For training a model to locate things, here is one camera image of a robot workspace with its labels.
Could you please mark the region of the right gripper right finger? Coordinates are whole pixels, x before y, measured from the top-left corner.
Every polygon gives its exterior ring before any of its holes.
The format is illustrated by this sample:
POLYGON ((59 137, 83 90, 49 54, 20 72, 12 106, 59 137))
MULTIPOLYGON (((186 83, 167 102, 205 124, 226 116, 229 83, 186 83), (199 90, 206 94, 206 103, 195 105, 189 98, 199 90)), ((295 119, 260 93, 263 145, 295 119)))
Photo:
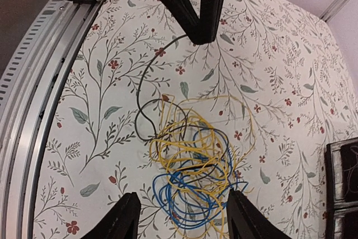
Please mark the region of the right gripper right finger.
POLYGON ((229 238, 290 238, 276 228, 239 190, 230 189, 228 196, 229 238))

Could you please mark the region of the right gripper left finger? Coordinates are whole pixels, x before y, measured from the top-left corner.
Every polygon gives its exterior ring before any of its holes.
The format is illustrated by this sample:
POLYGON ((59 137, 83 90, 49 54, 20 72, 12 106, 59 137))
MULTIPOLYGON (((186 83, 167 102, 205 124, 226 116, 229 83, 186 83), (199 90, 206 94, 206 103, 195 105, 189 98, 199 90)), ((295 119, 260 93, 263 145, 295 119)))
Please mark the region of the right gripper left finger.
POLYGON ((124 194, 100 222, 89 231, 89 238, 137 238, 140 210, 141 203, 136 192, 124 194))

